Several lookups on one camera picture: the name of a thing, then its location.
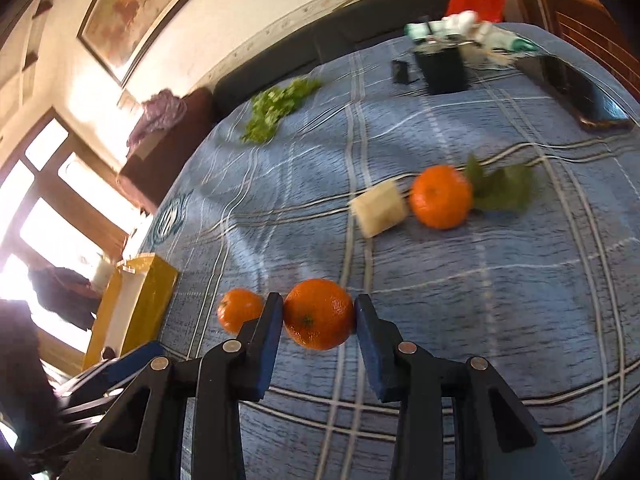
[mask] blue tablecloth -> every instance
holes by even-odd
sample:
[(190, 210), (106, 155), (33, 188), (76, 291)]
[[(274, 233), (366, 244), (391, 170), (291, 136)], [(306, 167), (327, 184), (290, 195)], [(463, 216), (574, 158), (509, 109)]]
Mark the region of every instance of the blue tablecloth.
[[(596, 62), (541, 29), (508, 27), (591, 74), (638, 117)], [(640, 412), (637, 132), (585, 133), (515, 70), (475, 71), (468, 91), (441, 96), (421, 80), (393, 85), (390, 60), (409, 46), (399, 38), (313, 70), (322, 88), (269, 144), (240, 142), (248, 104), (215, 127), (145, 243), (180, 270), (160, 339), (177, 358), (203, 355), (228, 338), (216, 303), (230, 288), (285, 295), (329, 278), (368, 292), (380, 317), (434, 355), (490, 359), (575, 477), (591, 479)], [(391, 177), (408, 189), (427, 166), (462, 166), (470, 152), (490, 169), (534, 167), (538, 195), (526, 214), (473, 214), (447, 232), (411, 217), (361, 236), (351, 197)], [(249, 479), (388, 478), (397, 410), (370, 390), (354, 336), (315, 352), (283, 333), (270, 391), (240, 415)], [(185, 478), (190, 432), (188, 420)]]

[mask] green leafy vegetable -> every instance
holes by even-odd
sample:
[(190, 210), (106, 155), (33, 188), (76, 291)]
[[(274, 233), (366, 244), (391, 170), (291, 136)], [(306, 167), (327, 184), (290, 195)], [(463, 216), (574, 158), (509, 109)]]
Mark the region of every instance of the green leafy vegetable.
[(474, 188), (475, 209), (523, 212), (533, 199), (533, 170), (523, 164), (505, 166), (484, 174), (482, 166), (471, 153), (466, 162), (465, 176)]
[(297, 78), (284, 88), (274, 86), (260, 92), (251, 99), (252, 116), (240, 140), (261, 144), (273, 139), (281, 118), (297, 110), (320, 87), (318, 79)]

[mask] framed painting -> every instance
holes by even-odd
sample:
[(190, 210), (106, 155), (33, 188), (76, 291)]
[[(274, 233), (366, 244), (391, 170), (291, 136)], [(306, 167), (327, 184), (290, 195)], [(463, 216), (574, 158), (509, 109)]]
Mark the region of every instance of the framed painting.
[(158, 34), (188, 0), (93, 0), (78, 39), (123, 87)]

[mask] yellow container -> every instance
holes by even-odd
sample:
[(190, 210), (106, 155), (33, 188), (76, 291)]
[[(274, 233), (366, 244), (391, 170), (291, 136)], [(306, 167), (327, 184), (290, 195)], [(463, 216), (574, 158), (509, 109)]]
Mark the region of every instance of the yellow container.
[(99, 362), (105, 346), (120, 356), (155, 339), (177, 278), (155, 253), (120, 262), (102, 295), (82, 369)]

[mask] tangerine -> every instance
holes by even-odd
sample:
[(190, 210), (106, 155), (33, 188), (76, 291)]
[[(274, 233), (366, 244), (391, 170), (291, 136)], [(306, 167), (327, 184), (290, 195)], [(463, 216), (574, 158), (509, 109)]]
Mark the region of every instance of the tangerine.
[(306, 280), (292, 288), (284, 301), (284, 326), (300, 346), (328, 350), (344, 343), (353, 332), (353, 302), (331, 280)]
[(262, 297), (245, 288), (232, 288), (218, 304), (218, 320), (227, 332), (237, 335), (245, 321), (260, 317)]
[(418, 220), (435, 229), (451, 229), (465, 221), (473, 206), (473, 188), (451, 166), (431, 166), (415, 180), (409, 204)]

